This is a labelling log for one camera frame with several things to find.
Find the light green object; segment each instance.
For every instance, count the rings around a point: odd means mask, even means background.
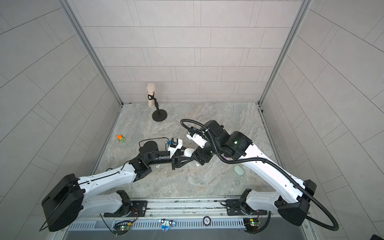
[[[240,176],[244,174],[244,170],[239,165],[235,166],[235,172]]]

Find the black cable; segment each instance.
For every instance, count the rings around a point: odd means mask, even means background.
[[[196,124],[196,125],[199,125],[200,127],[204,128],[205,129],[205,132],[207,133],[207,136],[209,138],[209,142],[211,143],[211,146],[213,148],[213,151],[215,152],[215,154],[217,155],[217,157],[224,163],[227,163],[227,164],[239,164],[239,163],[243,163],[243,162],[253,162],[253,161],[260,161],[260,162],[263,162],[263,163],[267,163],[269,165],[271,165],[272,167],[274,167],[276,170],[278,170],[281,174],[283,174],[297,189],[299,189],[305,196],[307,196],[314,204],[316,204],[316,206],[318,206],[324,213],[325,215],[327,215],[327,217],[331,220],[333,226],[330,226],[330,225],[327,225],[327,224],[324,224],[314,218],[311,218],[309,216],[306,216],[305,218],[308,219],[309,221],[323,227],[323,228],[326,228],[326,229],[329,229],[329,230],[332,230],[332,231],[337,231],[339,230],[339,224],[337,223],[336,219],[333,217],[333,215],[319,202],[317,201],[316,198],[314,198],[309,192],[307,192],[304,188],[301,187],[300,184],[298,184],[286,171],[284,171],[279,165],[275,164],[274,162],[272,161],[269,161],[268,159],[265,159],[265,158],[262,158],[262,157],[251,157],[251,158],[247,158],[247,159],[238,159],[238,160],[227,160],[225,159],[220,153],[219,153],[219,150],[216,146],[216,142],[214,141],[214,136],[213,134],[211,133],[210,129],[208,127],[206,127],[204,124],[200,123],[200,122],[197,122],[195,120],[192,120],[192,119],[182,119],[180,120],[180,123],[181,125],[188,129],[190,131],[190,128],[188,128],[184,122],[190,122],[190,123],[193,123],[193,124]]]
[[[247,233],[259,233],[259,232],[263,231],[268,226],[270,220],[271,220],[271,211],[269,211],[269,213],[268,213],[268,219],[266,220],[264,226],[262,226],[261,228],[257,229],[254,232],[247,232]]]
[[[103,215],[100,214],[100,216],[101,216],[101,219],[103,220],[104,224],[105,224],[105,225],[107,226],[107,228],[111,231],[111,233],[113,233],[113,235],[116,235],[116,234],[109,228],[109,226],[107,225],[107,223],[104,221]]]

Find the gray wall tile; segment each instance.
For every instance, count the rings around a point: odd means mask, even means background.
[[[153,28],[158,48],[209,48],[211,28]]]
[[[273,67],[279,57],[280,48],[249,49],[246,66]]]
[[[256,26],[292,27],[301,2],[264,1]]]
[[[106,66],[146,66],[141,48],[98,48]]]
[[[252,1],[202,1],[201,26],[248,27],[254,4]]]
[[[243,102],[257,102],[261,97],[261,94],[244,94]]]
[[[282,48],[291,28],[265,28],[261,48]]]
[[[279,70],[279,74],[291,91],[302,75],[300,69],[292,62],[288,56],[285,57],[283,65]]]
[[[241,48],[202,48],[201,66],[239,66]]]
[[[337,177],[335,179],[329,180],[328,182],[325,182],[321,185],[325,192],[331,192],[336,189],[348,186],[347,181],[345,180],[344,176],[341,175],[340,177]]]
[[[384,184],[384,174],[350,132],[332,142],[327,149],[369,218],[372,221],[380,221],[384,209],[372,203],[380,202],[384,198],[384,192],[377,191]]]
[[[83,81],[72,70],[43,97],[39,105],[61,121],[85,88]]]
[[[307,155],[305,155],[305,153],[303,153],[298,158],[293,160],[293,163],[295,164],[295,167],[298,167],[300,164],[302,164],[303,162],[305,162],[307,160],[308,160]]]
[[[84,26],[83,30],[92,47],[94,48],[106,48],[103,38],[96,26]]]
[[[308,80],[304,80],[295,98],[320,138],[341,124],[341,120]]]
[[[0,14],[14,28],[59,8],[55,1],[1,1]]]
[[[81,140],[79,137],[76,138],[76,140],[74,141],[79,147],[81,147],[82,149],[84,149],[85,151],[88,151],[89,149],[89,145],[86,144],[83,140]]]
[[[384,132],[368,139],[361,145],[367,151],[376,165],[384,172]]]
[[[125,67],[105,67],[111,82],[134,82],[128,75]]]
[[[76,176],[88,176],[94,162],[97,160],[97,156],[101,151],[102,145],[96,140],[93,140],[91,147],[85,155],[83,162],[81,163]]]
[[[121,94],[147,94],[147,85],[149,82],[138,83],[116,83]],[[155,82],[155,91],[158,93],[157,83]]]
[[[200,85],[200,93],[233,93],[233,82],[204,82]]]
[[[45,198],[45,196],[56,186],[57,183],[59,183],[59,181],[63,177],[71,173],[76,174],[86,153],[87,151],[79,147],[76,143],[74,143],[71,146],[67,155],[65,156],[64,160],[60,164],[55,175],[52,177],[52,180],[49,182],[48,186],[46,187],[43,195],[41,196],[39,204],[41,204],[41,201],[43,200],[43,198]]]
[[[327,65],[327,62],[299,37],[295,38],[288,56],[311,83]]]
[[[344,29],[339,29],[322,56],[367,98],[384,89],[384,53]]]
[[[84,127],[80,131],[79,138],[86,144],[91,145],[106,115],[107,113],[100,106],[100,104],[97,104],[87,122],[84,124]]]
[[[24,73],[48,93],[80,61],[71,41],[66,41],[27,68]]]
[[[81,58],[85,58],[88,55],[88,53],[85,50],[83,44],[80,42],[79,37],[77,35],[74,35],[70,39],[71,39],[71,42],[73,43],[74,47],[76,48],[76,50],[79,52]]]
[[[153,66],[195,65],[193,48],[148,48],[148,52]]]
[[[172,82],[169,67],[131,67],[136,82]]]
[[[84,117],[89,118],[89,112],[85,110],[79,101],[76,101],[73,105],[81,112],[82,115],[84,115]]]
[[[38,155],[56,165],[60,165],[85,122],[86,118],[79,110],[74,106],[71,107],[41,147]]]
[[[116,118],[116,114],[119,111],[119,108],[120,108],[120,106],[117,103],[117,101],[114,101],[112,107],[109,109],[107,115],[105,116],[105,118],[104,118],[103,122],[101,123],[101,126],[100,126],[100,128],[97,131],[97,134],[95,136],[95,139],[98,142],[104,143],[107,140],[107,137],[109,137],[107,135],[108,135],[109,130],[110,130],[115,118]]]
[[[207,94],[208,102],[242,102],[244,94]]]
[[[261,67],[224,67],[222,82],[256,82]]]
[[[167,94],[169,102],[206,102],[206,94]]]
[[[39,104],[36,104],[36,106],[32,109],[37,115],[39,115],[42,119],[47,121],[49,124],[51,124],[53,127],[56,127],[59,124],[59,121],[49,114],[44,108],[42,108]]]
[[[313,11],[308,11],[297,35],[313,49],[317,50],[331,30],[332,25],[333,23],[329,20]]]
[[[129,12],[131,13],[132,21],[135,26],[141,26],[139,15],[137,14],[136,4],[134,0],[127,0]]]
[[[0,35],[0,73],[8,80],[56,46],[36,21]]]
[[[68,23],[68,20],[61,9],[44,15],[44,19],[62,43],[75,35],[72,26]]]
[[[240,82],[239,90],[237,91],[237,93],[262,94],[264,88],[265,83]]]
[[[384,236],[384,221],[373,222],[373,225],[379,231],[380,236]]]
[[[52,177],[53,173],[28,165],[0,203],[0,213],[7,219],[0,225],[0,231],[5,239],[16,238],[20,230],[19,224],[28,219]]]
[[[73,70],[76,72],[77,76],[79,76],[79,78],[83,81],[83,83],[88,86],[89,85],[89,81],[88,79],[85,77],[84,73],[80,70],[80,68],[78,66],[74,67]]]
[[[293,124],[303,110],[284,82],[281,83],[279,90],[276,92],[276,98],[279,100],[289,122]]]
[[[281,135],[283,136],[285,145],[287,146],[292,160],[297,159],[304,153],[304,150],[301,147],[300,142],[288,121],[288,118],[285,116],[285,113],[281,114],[281,116],[276,120],[276,123],[279,127]]]
[[[194,26],[193,1],[135,1],[141,26]]]
[[[328,133],[321,140],[323,141],[325,146],[328,146],[331,142],[335,141],[337,138],[342,136],[347,131],[348,131],[348,128],[344,125],[344,123],[341,123],[339,126],[337,126],[334,130]]]
[[[154,48],[151,27],[100,26],[98,30],[107,48]]]
[[[56,36],[55,32],[52,30],[52,28],[49,26],[47,21],[44,19],[44,16],[41,16],[36,19],[40,25],[43,27],[44,31],[48,34],[49,38],[54,42],[56,46],[59,46],[61,44],[61,41]]]
[[[216,81],[217,67],[176,67],[179,82]]]
[[[85,26],[133,26],[126,1],[73,0]]]
[[[47,161],[44,158],[39,157],[37,155],[32,159],[31,164],[33,164],[33,165],[35,165],[35,166],[37,166],[39,168],[42,168],[44,170],[47,170],[48,172],[51,172],[53,174],[59,168],[58,165],[53,164],[50,161]]]
[[[264,31],[265,28],[212,28],[210,47],[258,48]]]
[[[359,142],[384,130],[383,112],[331,65],[326,66],[313,86]]]
[[[383,16],[384,2],[358,1],[350,4],[327,1],[320,15],[364,39]]]
[[[157,92],[160,94],[195,93],[195,83],[194,82],[177,82],[177,83],[158,82]]]
[[[98,75],[80,95],[78,102],[87,110],[88,113],[92,113],[107,88],[108,87],[104,80],[100,75]]]
[[[43,98],[44,92],[23,73],[0,88],[0,139],[2,140]]]
[[[0,195],[7,194],[53,130],[53,126],[34,112],[29,112],[0,142],[3,159],[0,168],[2,182]],[[22,148],[20,148],[21,139],[25,141]]]
[[[338,166],[308,119],[295,129],[295,133],[320,183],[341,176]]]
[[[45,229],[39,232],[38,229],[41,227],[41,222],[45,221],[45,216],[35,216],[30,215],[25,222],[24,226],[21,228],[19,235],[17,235],[16,240],[23,239],[42,239],[43,235],[48,229]]]
[[[85,77],[88,79],[88,82],[92,82],[93,79],[97,76],[99,73],[97,69],[95,68],[91,58],[87,56],[84,58],[79,64],[78,67],[80,68],[81,72],[85,75]]]
[[[201,1],[193,2],[194,26],[201,26]]]
[[[371,220],[349,186],[329,192],[327,197],[335,209],[348,239],[368,239],[372,234],[377,234]],[[356,228],[353,223],[356,218],[362,220],[361,228]]]

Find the small white object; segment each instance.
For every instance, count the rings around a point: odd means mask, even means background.
[[[192,153],[194,152],[195,150],[193,148],[186,148],[184,150],[184,156],[186,157],[192,157]]]

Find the gray floor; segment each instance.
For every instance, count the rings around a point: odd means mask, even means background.
[[[65,240],[108,240],[119,239],[110,231],[68,231]],[[306,239],[302,227],[294,226],[282,218],[273,217],[265,230],[256,234],[248,234],[239,229],[187,229],[166,232],[161,230],[132,230],[123,239],[156,239],[156,240],[222,240],[222,239],[271,239],[271,240],[304,240]]]
[[[96,173],[107,168],[116,168],[138,154],[138,142],[153,137],[183,139],[185,147],[197,145],[186,138],[186,129],[180,120],[190,118],[205,123],[211,119],[224,125],[230,134],[240,131],[271,159],[275,160],[270,142],[255,103],[164,103],[160,108],[168,112],[163,122],[152,120],[154,107],[147,104],[125,104],[107,144]],[[126,141],[120,143],[117,135]],[[159,149],[164,150],[164,141],[158,141]],[[216,156],[204,166],[190,162],[182,168],[172,170],[170,164],[152,166],[152,173],[144,179],[111,189],[125,190],[132,198],[170,196],[213,196],[240,195],[246,188],[257,191],[273,191],[262,178],[241,165],[245,173],[238,176],[234,165],[221,162]]]

